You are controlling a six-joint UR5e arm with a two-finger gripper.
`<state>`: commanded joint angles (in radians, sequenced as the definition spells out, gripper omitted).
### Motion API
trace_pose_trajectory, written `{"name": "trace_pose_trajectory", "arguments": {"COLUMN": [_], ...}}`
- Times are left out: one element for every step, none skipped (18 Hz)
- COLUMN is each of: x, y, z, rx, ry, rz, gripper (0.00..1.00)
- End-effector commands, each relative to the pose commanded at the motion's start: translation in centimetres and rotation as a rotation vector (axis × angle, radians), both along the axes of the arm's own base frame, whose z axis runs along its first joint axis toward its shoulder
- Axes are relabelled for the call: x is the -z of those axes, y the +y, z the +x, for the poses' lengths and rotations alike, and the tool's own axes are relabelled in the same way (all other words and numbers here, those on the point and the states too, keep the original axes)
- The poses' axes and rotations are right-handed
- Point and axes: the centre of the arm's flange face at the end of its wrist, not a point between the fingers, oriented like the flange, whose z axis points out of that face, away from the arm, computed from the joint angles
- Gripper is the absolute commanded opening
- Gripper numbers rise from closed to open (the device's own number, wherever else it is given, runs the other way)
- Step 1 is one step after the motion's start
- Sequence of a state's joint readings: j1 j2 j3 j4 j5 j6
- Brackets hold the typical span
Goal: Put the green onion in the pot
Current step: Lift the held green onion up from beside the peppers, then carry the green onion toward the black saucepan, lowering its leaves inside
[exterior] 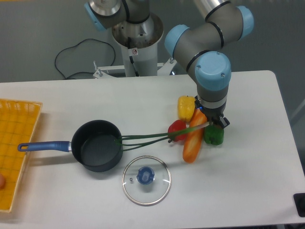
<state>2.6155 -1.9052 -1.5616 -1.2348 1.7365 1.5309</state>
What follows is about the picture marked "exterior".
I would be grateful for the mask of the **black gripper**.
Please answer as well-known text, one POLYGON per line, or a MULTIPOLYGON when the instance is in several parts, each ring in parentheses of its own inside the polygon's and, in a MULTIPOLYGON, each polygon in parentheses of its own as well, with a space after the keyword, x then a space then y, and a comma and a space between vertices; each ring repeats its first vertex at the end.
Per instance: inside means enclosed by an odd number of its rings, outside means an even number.
POLYGON ((198 108, 207 117, 208 122, 213 123, 215 128, 225 129, 229 124, 229 120, 224 117, 226 107, 226 96, 216 102, 208 102, 203 100, 199 95, 195 97, 195 107, 198 108))

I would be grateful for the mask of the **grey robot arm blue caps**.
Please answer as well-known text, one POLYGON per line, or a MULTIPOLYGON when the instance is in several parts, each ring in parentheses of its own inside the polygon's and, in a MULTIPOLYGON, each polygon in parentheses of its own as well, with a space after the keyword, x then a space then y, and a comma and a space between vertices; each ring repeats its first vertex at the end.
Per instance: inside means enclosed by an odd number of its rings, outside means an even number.
POLYGON ((209 123, 225 128, 231 64, 220 50, 250 34, 254 18, 249 9, 228 0, 198 0, 196 6, 204 25, 177 25, 164 34, 163 23, 147 0, 90 0, 84 5, 97 30, 111 29, 128 77, 157 74, 157 43, 164 38, 169 55, 196 83, 195 106, 209 123))

